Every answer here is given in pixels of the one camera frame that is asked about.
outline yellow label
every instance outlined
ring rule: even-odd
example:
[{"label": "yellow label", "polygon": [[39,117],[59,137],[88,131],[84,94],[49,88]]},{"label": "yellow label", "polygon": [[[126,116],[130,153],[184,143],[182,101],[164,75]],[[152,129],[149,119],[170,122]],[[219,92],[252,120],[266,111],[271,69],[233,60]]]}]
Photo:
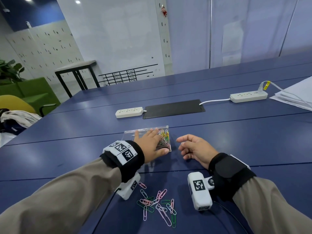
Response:
[{"label": "yellow label", "polygon": [[263,90],[266,90],[268,86],[270,85],[271,81],[268,81],[267,84],[264,86]]}]

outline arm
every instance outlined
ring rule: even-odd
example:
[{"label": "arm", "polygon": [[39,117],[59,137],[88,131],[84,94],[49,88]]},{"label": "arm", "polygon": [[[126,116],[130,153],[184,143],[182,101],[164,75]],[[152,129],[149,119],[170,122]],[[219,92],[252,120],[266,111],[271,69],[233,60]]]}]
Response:
[{"label": "arm", "polygon": [[[258,233],[310,233],[312,220],[290,206],[276,185],[258,178],[237,160],[217,152],[207,141],[194,135],[179,137],[185,160],[193,158],[213,176],[215,191],[222,200],[233,200]],[[228,171],[235,171],[231,178]]]},{"label": "arm", "polygon": [[90,213],[97,209],[121,182],[127,182],[145,163],[165,155],[155,150],[162,138],[158,130],[127,141],[138,153],[121,165],[111,152],[87,165],[50,181],[31,196],[0,215],[1,233],[77,233]]},{"label": "arm", "polygon": [[233,201],[255,234],[312,230],[312,220],[290,206],[272,181],[251,178],[235,193]]}]

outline potted plant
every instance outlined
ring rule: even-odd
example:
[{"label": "potted plant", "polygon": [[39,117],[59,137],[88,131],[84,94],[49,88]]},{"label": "potted plant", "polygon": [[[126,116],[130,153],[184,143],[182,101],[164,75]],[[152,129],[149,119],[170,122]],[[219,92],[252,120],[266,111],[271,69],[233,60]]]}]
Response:
[{"label": "potted plant", "polygon": [[0,85],[21,82],[25,79],[20,77],[20,73],[25,70],[21,63],[15,64],[15,60],[5,62],[0,59]]}]

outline black cable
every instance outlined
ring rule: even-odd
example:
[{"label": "black cable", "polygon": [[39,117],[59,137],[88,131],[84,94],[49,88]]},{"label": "black cable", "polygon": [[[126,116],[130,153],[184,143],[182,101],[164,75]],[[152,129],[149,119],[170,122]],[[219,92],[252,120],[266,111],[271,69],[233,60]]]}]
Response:
[{"label": "black cable", "polygon": [[103,216],[104,216],[104,214],[105,214],[105,212],[106,212],[106,210],[107,210],[108,206],[110,205],[110,203],[111,203],[111,201],[113,200],[113,198],[114,198],[115,194],[116,194],[116,193],[117,193],[117,191],[119,191],[119,190],[121,190],[121,189],[120,189],[120,188],[118,188],[118,189],[114,192],[113,196],[111,197],[111,200],[108,202],[108,204],[107,204],[107,206],[106,206],[106,208],[105,208],[105,210],[104,210],[104,212],[103,212],[102,216],[100,217],[100,219],[99,219],[98,223],[96,224],[96,227],[94,228],[94,230],[93,230],[92,234],[94,234],[94,233],[96,232],[96,228],[97,228],[97,226],[98,226],[98,225],[99,225],[99,223],[101,222],[101,220],[102,220],[102,218],[103,218]]},{"label": "black cable", "polygon": [[230,215],[232,215],[232,217],[233,218],[235,218],[235,220],[241,225],[241,227],[245,230],[245,232],[247,233],[247,234],[249,234],[249,232],[247,232],[247,230],[244,228],[244,226],[240,223],[240,221],[227,209],[227,208],[225,208],[222,204],[220,204],[220,203],[218,203],[218,202],[216,202],[216,201],[213,201],[214,203],[216,203],[216,204],[218,204],[218,205],[220,205],[224,210],[226,210]]}]

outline yellow chair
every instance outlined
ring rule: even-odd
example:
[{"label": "yellow chair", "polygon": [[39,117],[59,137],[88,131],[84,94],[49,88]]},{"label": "yellow chair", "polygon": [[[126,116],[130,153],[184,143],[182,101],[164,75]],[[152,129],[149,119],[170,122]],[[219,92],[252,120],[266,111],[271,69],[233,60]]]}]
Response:
[{"label": "yellow chair", "polygon": [[[44,114],[42,109],[45,107],[55,106],[56,104],[46,104],[39,108],[40,114],[43,117]],[[13,95],[0,95],[0,108],[7,108],[11,111],[19,110],[19,111],[26,111],[29,113],[37,113],[32,106],[28,103],[23,101],[22,99],[13,96]]]}]

